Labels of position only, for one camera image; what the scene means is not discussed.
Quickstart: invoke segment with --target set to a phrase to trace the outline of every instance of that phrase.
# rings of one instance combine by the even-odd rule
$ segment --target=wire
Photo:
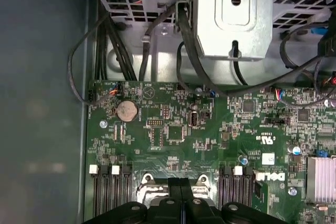
[[[308,24],[308,25],[304,25],[301,27],[298,27],[296,29],[294,29],[293,31],[291,31],[289,34],[287,34],[285,36],[285,38],[282,40],[281,44],[280,44],[280,56],[282,61],[284,62],[286,68],[290,68],[290,69],[296,69],[298,66],[289,58],[287,52],[286,52],[286,43],[287,41],[290,39],[290,37],[294,34],[297,33],[298,31],[301,30],[306,30],[306,29],[311,29],[311,28],[319,28],[319,27],[325,27],[327,26],[328,23],[312,23],[312,24]],[[305,74],[309,79],[313,80],[313,74],[310,73],[307,70],[302,71],[303,74]]]
[[[294,76],[300,72],[302,72],[302,70],[304,70],[305,68],[315,64],[317,61],[319,61],[321,59],[321,56],[316,56],[312,59],[310,59],[309,61],[307,61],[306,63],[304,63],[302,66],[297,67],[295,70],[292,70],[291,72],[285,73],[282,76],[279,76],[277,78],[274,78],[272,80],[260,83],[258,85],[254,85],[254,86],[250,86],[248,88],[245,89],[238,89],[238,90],[225,90],[222,91],[218,88],[217,85],[215,85],[211,79],[209,78],[209,76],[207,75],[207,73],[204,71],[201,62],[199,61],[200,59],[198,58],[198,54],[197,54],[197,50],[195,47],[195,40],[193,37],[193,33],[191,31],[191,28],[189,26],[189,21],[186,15],[186,11],[184,10],[184,8],[182,6],[179,7],[178,9],[179,11],[179,27],[180,27],[180,31],[185,43],[185,49],[187,51],[189,60],[192,64],[192,66],[194,67],[198,77],[203,80],[204,84],[214,90],[216,93],[218,93],[221,96],[224,97],[228,97],[228,96],[235,96],[235,95],[241,95],[241,94],[245,94],[245,93],[251,93],[251,92],[256,92],[260,89],[263,89],[265,87],[269,87],[287,77],[291,77]]]
[[[100,39],[99,39],[99,30],[97,31],[97,40],[96,40],[96,56],[94,63],[94,79],[99,80],[100,70],[101,70],[101,57],[100,57]]]
[[[247,82],[245,81],[241,71],[240,71],[238,61],[233,62],[233,68],[235,70],[235,73],[236,73],[236,76],[237,76],[238,80],[242,83],[242,85],[248,85]]]
[[[69,83],[70,83],[70,86],[71,86],[71,89],[74,93],[74,95],[76,96],[76,98],[82,102],[83,104],[85,105],[98,105],[100,103],[102,103],[103,101],[107,100],[111,94],[106,94],[106,95],[103,95],[99,100],[97,101],[93,101],[93,102],[89,102],[89,101],[86,101],[84,100],[77,88],[76,88],[76,85],[75,85],[75,81],[73,79],[73,74],[72,74],[72,59],[74,58],[74,54],[75,52],[77,51],[77,49],[79,48],[79,46],[97,29],[97,27],[103,23],[108,17],[110,16],[109,13],[106,13],[104,14],[99,20],[96,21],[96,23],[94,24],[94,26],[89,30],[87,31],[83,37],[74,45],[74,47],[71,49],[70,53],[69,53],[69,56],[68,56],[68,64],[67,64],[67,73],[68,73],[68,79],[69,79]]]
[[[184,42],[181,42],[177,48],[177,53],[176,53],[176,75],[177,75],[177,80],[179,81],[180,85],[182,88],[192,94],[196,95],[206,95],[206,93],[202,92],[195,92],[195,90],[191,89],[188,87],[188,85],[183,81],[182,76],[181,76],[181,65],[182,65],[182,54],[181,50],[182,47],[184,46]]]
[[[121,56],[124,58],[124,62],[125,62],[125,65],[126,65],[126,68],[129,72],[129,75],[131,77],[131,80],[132,81],[137,81],[136,79],[136,75],[135,75],[135,72],[134,72],[134,69],[132,67],[132,62],[130,60],[131,56],[129,55],[128,51],[126,50],[126,47],[124,45],[124,43],[122,42],[118,32],[117,32],[117,28],[116,28],[116,25],[114,23],[114,21],[112,20],[112,18],[110,18],[109,20],[109,23],[110,23],[110,27],[111,27],[111,32],[112,32],[112,36],[114,38],[114,40],[116,41],[118,47],[119,47],[119,51],[121,52]]]
[[[240,68],[239,68],[239,62],[238,62],[238,54],[239,54],[239,50],[238,50],[238,42],[236,40],[234,40],[232,42],[232,48],[233,48],[233,57],[237,58],[236,61],[233,62],[233,68],[235,70],[236,76],[238,78],[238,80],[242,83],[242,85],[247,85],[247,82],[245,81]]]
[[[102,26],[101,31],[101,79],[107,80],[107,37],[106,37],[106,29]]]
[[[122,56],[122,54],[119,50],[119,46],[118,46],[116,40],[114,39],[113,27],[108,20],[105,21],[105,28],[106,28],[107,34],[110,37],[115,55],[117,56],[117,60],[118,60],[118,63],[120,65],[121,72],[124,75],[125,80],[130,81],[131,77],[130,77],[130,74],[129,74],[128,69],[126,67],[124,57]]]
[[[317,77],[318,77],[318,74],[320,72],[320,68],[321,68],[321,64],[322,64],[322,61],[323,59],[325,58],[322,57],[317,63],[316,63],[316,66],[315,66],[315,70],[314,70],[314,88],[315,88],[315,91],[316,91],[316,95],[319,96],[319,97],[322,97],[321,99],[315,101],[315,102],[310,102],[310,103],[306,103],[306,104],[294,104],[294,103],[289,103],[289,102],[286,102],[284,100],[282,100],[282,96],[280,95],[280,99],[278,101],[280,101],[281,103],[287,105],[287,106],[290,106],[290,107],[294,107],[294,108],[306,108],[306,107],[310,107],[310,106],[314,106],[314,105],[317,105],[317,104],[320,104],[320,103],[324,103],[324,101],[327,99],[330,98],[330,96],[332,94],[334,94],[336,92],[336,87],[333,88],[327,95],[324,95],[322,94],[320,88],[319,88],[319,85],[317,83]]]
[[[151,36],[154,28],[164,22],[167,18],[169,18],[176,11],[175,5],[168,7],[168,9],[163,12],[158,18],[156,18],[148,27],[145,32],[145,36]],[[139,71],[139,81],[143,81],[146,73],[146,68],[148,64],[148,58],[150,54],[151,44],[150,42],[144,42],[142,48],[142,62]]]

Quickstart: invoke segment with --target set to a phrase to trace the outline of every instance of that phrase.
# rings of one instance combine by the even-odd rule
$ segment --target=capacitor
[[[325,150],[317,150],[316,152],[318,157],[328,157],[328,152]]]
[[[333,108],[336,107],[336,100],[331,99],[331,100],[329,100],[329,103],[330,103],[330,105],[331,105]]]
[[[198,105],[196,103],[192,103],[192,104],[190,104],[190,109],[192,111],[196,111],[196,110],[198,110]]]
[[[195,93],[199,97],[203,93],[203,89],[201,87],[198,87],[195,89]]]
[[[289,145],[287,147],[287,150],[288,150],[289,153],[292,153],[294,155],[300,155],[301,154],[301,148],[296,146],[296,145],[293,145],[293,144]]]
[[[248,159],[245,155],[240,155],[238,157],[238,161],[242,164],[242,165],[247,165],[248,164]]]

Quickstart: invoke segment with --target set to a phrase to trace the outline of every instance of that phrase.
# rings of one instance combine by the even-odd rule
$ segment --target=chip
[[[177,164],[172,164],[172,170],[177,170]]]
[[[230,139],[230,133],[229,132],[222,132],[222,140],[228,141]]]
[[[254,101],[244,101],[243,102],[243,112],[247,112],[247,113],[254,112]]]
[[[309,110],[307,110],[307,109],[298,110],[298,121],[299,122],[308,122],[309,121]]]
[[[221,148],[223,148],[223,149],[229,149],[229,142],[222,141]]]

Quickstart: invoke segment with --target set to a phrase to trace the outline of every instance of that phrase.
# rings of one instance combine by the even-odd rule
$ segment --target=metal bracket
[[[141,38],[142,43],[150,43],[151,42],[151,36],[150,35],[144,35]]]

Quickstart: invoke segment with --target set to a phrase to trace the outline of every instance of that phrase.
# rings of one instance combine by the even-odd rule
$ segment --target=blue capacitor
[[[246,156],[244,155],[240,155],[238,157],[238,161],[242,164],[242,165],[247,165],[248,164],[248,159]]]
[[[328,157],[328,152],[325,150],[317,150],[317,156],[318,157]]]

